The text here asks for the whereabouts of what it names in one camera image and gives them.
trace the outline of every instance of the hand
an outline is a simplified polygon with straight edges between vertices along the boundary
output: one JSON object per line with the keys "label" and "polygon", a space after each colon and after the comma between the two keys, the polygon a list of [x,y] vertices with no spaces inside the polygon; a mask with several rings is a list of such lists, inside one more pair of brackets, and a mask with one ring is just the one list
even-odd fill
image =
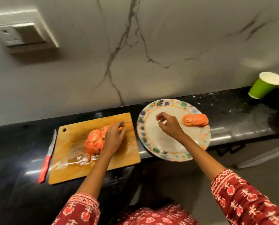
{"label": "hand", "polygon": [[111,156],[114,155],[121,145],[126,132],[126,129],[122,129],[122,131],[119,132],[118,128],[123,126],[125,126],[124,121],[119,121],[109,126],[105,135],[104,149],[101,153],[109,153]]}
{"label": "hand", "polygon": [[161,112],[156,116],[156,120],[159,121],[158,124],[162,131],[164,131],[167,135],[174,138],[175,140],[180,141],[181,138],[185,135],[175,116],[171,116],[165,112]]}

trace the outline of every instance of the knife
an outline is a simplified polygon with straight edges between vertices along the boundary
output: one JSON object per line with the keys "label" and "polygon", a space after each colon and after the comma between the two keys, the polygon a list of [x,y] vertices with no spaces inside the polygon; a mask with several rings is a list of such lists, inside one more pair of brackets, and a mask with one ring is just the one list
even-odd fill
{"label": "knife", "polygon": [[48,171],[48,168],[49,168],[50,159],[51,159],[53,149],[54,149],[56,136],[57,136],[57,132],[56,132],[56,130],[54,130],[52,142],[49,146],[48,153],[47,153],[45,161],[44,161],[44,165],[43,165],[43,167],[40,171],[40,177],[38,179],[38,183],[42,183],[45,180],[45,177],[46,177],[46,174],[47,174],[47,171]]}

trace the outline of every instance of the red knife handle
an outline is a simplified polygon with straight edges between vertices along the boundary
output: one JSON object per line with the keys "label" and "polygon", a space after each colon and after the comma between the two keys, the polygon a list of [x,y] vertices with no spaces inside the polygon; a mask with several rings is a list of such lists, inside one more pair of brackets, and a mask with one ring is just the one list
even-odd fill
{"label": "red knife handle", "polygon": [[38,183],[42,183],[45,180],[48,168],[49,168],[49,163],[50,163],[51,156],[47,155],[44,161],[44,165],[42,167],[42,170],[40,171],[40,178],[38,179]]}

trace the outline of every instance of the marble wall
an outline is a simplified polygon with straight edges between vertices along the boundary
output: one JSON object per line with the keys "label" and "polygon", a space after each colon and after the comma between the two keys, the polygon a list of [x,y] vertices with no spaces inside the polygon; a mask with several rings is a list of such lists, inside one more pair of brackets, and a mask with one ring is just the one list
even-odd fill
{"label": "marble wall", "polygon": [[279,0],[0,0],[57,52],[0,45],[0,125],[251,85],[279,72]]}

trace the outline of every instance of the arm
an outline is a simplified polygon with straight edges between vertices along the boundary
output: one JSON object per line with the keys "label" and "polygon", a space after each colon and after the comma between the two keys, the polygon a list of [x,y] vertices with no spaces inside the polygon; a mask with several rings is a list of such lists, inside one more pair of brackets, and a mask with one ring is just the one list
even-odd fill
{"label": "arm", "polygon": [[104,149],[99,159],[89,172],[76,194],[71,196],[60,211],[52,225],[96,225],[100,217],[99,196],[109,162],[122,143],[126,129],[118,132],[122,122],[117,122],[108,128],[105,136]]}
{"label": "arm", "polygon": [[162,112],[156,119],[160,128],[180,142],[212,180],[213,196],[231,225],[279,225],[279,207],[198,146],[183,132],[176,117]]}
{"label": "arm", "polygon": [[156,120],[159,121],[158,124],[160,128],[166,134],[180,142],[186,148],[201,170],[211,181],[217,174],[226,169],[183,132],[175,116],[162,112],[156,116]]}

